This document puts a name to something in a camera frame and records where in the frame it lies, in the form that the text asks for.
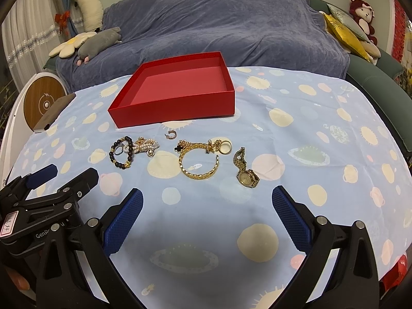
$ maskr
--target white sticker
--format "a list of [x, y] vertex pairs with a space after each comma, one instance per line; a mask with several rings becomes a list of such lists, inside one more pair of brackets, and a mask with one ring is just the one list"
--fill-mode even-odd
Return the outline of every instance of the white sticker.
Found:
[[8, 236], [12, 234], [18, 213], [19, 211], [14, 211], [6, 216], [3, 226], [1, 228], [1, 231], [0, 231], [0, 237], [4, 237], [4, 236]]

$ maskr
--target plush toy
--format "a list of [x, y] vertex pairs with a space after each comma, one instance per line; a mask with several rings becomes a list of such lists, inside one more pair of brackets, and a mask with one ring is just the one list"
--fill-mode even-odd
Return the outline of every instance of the plush toy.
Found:
[[99, 32], [102, 29], [103, 6], [99, 0], [74, 0], [83, 14], [83, 24], [86, 32]]
[[372, 36], [375, 33], [375, 29], [371, 26], [372, 20], [375, 17], [375, 13], [372, 7], [362, 0], [351, 0], [351, 6], [349, 12], [354, 17], [356, 23], [362, 28], [366, 36], [373, 44], [378, 44], [378, 39]]
[[122, 37], [120, 36], [119, 31], [119, 27], [106, 29], [100, 31], [96, 36], [93, 36], [93, 38], [90, 38], [78, 51], [79, 60], [77, 65], [80, 66], [83, 61], [86, 64], [103, 50], [121, 43], [120, 39]]
[[49, 57], [54, 57], [58, 55], [60, 58], [69, 58], [74, 52], [75, 49], [81, 47], [86, 40], [90, 37], [93, 37], [96, 33], [92, 32], [82, 32], [77, 36], [69, 39], [68, 41], [60, 44], [50, 51]]

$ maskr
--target gold watch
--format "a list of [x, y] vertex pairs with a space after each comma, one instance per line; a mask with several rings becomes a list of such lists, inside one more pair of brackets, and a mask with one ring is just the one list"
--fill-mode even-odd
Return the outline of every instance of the gold watch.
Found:
[[245, 148], [242, 147], [234, 154], [233, 163], [239, 169], [236, 177], [240, 184], [245, 187], [254, 188], [259, 182], [259, 177], [253, 170], [246, 169]]

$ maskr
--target light blue tablecloth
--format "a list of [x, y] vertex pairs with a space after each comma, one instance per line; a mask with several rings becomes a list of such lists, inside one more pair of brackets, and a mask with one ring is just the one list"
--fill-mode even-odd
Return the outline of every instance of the light blue tablecloth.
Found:
[[[266, 309], [303, 258], [271, 204], [279, 184], [316, 216], [344, 225], [363, 220], [382, 277], [412, 240], [412, 179], [370, 103], [340, 79], [267, 67], [229, 71], [236, 88], [230, 118], [117, 129], [107, 108], [129, 76], [81, 90], [47, 132], [31, 136], [10, 178], [55, 164], [58, 176], [32, 198], [94, 167], [100, 181], [80, 201], [83, 220], [140, 189], [143, 210], [111, 259], [149, 309]], [[164, 136], [170, 128], [175, 140]], [[120, 170], [108, 152], [125, 135], [154, 138], [160, 148], [152, 159], [135, 155], [132, 167]], [[178, 140], [217, 137], [230, 139], [233, 151], [220, 156], [216, 174], [201, 181], [184, 176], [174, 152]], [[236, 180], [232, 159], [240, 147], [260, 177], [254, 189]], [[214, 162], [201, 150], [184, 159], [193, 173], [207, 172]], [[313, 296], [321, 293], [335, 256]]]

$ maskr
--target finger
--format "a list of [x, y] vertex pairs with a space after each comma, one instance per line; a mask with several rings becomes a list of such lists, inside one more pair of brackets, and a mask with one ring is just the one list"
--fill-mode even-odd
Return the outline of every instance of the finger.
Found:
[[28, 283], [28, 281], [24, 277], [22, 277], [18, 272], [6, 266], [5, 270], [9, 274], [10, 279], [13, 281], [18, 290], [30, 289], [30, 284]]

